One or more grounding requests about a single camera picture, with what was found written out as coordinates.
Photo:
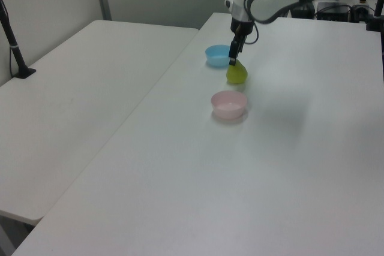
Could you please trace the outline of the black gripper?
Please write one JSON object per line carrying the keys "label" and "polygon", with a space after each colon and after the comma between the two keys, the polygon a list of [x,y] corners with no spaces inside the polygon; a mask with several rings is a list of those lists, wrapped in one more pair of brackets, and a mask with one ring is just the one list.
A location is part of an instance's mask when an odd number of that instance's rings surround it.
{"label": "black gripper", "polygon": [[242,22],[232,18],[230,29],[234,33],[234,38],[230,43],[229,65],[235,66],[238,53],[241,53],[246,38],[252,33],[254,22]]}

